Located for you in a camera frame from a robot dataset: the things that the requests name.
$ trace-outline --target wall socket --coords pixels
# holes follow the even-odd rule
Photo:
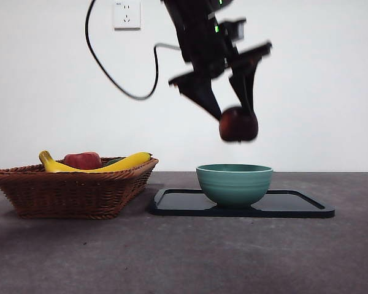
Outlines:
[[[113,4],[115,30],[140,29],[140,0],[117,0]]]

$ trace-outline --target green vegetable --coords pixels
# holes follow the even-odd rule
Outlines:
[[[124,158],[111,159],[110,161],[108,161],[108,162],[106,163],[106,165],[105,165],[105,166],[107,167],[108,165],[115,164],[116,162],[121,161],[122,159],[124,159]]]

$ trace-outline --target bowl rim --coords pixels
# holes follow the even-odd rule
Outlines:
[[[229,171],[229,170],[211,170],[207,169],[207,167],[211,165],[241,165],[246,167],[262,167],[265,170],[254,170],[254,171]],[[256,165],[256,164],[204,164],[196,167],[196,170],[202,170],[205,172],[215,172],[215,173],[265,173],[265,172],[273,172],[274,170],[271,167],[267,167],[264,165]]]

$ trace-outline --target banana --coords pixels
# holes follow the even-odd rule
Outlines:
[[[151,158],[151,154],[147,152],[139,152],[132,154],[124,159],[108,165],[106,167],[97,168],[95,170],[80,170],[78,168],[69,167],[68,165],[61,164],[55,161],[48,151],[41,151],[39,154],[39,160],[45,167],[45,171],[49,173],[60,173],[60,172],[78,172],[78,173],[109,173],[118,172],[120,170],[127,170],[129,168],[135,167],[139,164],[147,162]]]

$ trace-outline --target black cable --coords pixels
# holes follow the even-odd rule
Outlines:
[[[129,92],[125,91],[118,83],[116,83],[116,81],[108,74],[108,72],[105,70],[104,66],[102,66],[101,62],[98,60],[96,53],[93,50],[93,47],[91,46],[90,43],[90,38],[89,38],[89,33],[88,33],[88,24],[90,21],[90,14],[91,11],[93,9],[94,3],[96,2],[96,0],[92,0],[90,3],[90,6],[88,8],[87,11],[87,16],[86,16],[86,24],[85,24],[85,33],[86,33],[86,42],[88,45],[88,48],[90,49],[91,54],[93,55],[94,59],[96,60],[96,62],[98,63],[99,67],[102,69],[102,71],[105,73],[105,75],[108,77],[108,79],[124,94],[126,94],[127,96],[136,99],[136,100],[146,100],[147,98],[149,98],[151,95],[153,95],[157,84],[158,84],[158,77],[159,77],[159,70],[158,70],[158,57],[157,57],[157,47],[164,47],[164,48],[169,48],[169,49],[175,49],[175,50],[181,50],[180,47],[178,46],[173,46],[173,45],[168,45],[168,44],[163,44],[163,43],[157,43],[154,46],[154,58],[155,58],[155,82],[154,82],[154,86],[152,91],[146,95],[146,96],[135,96],[130,94]]]

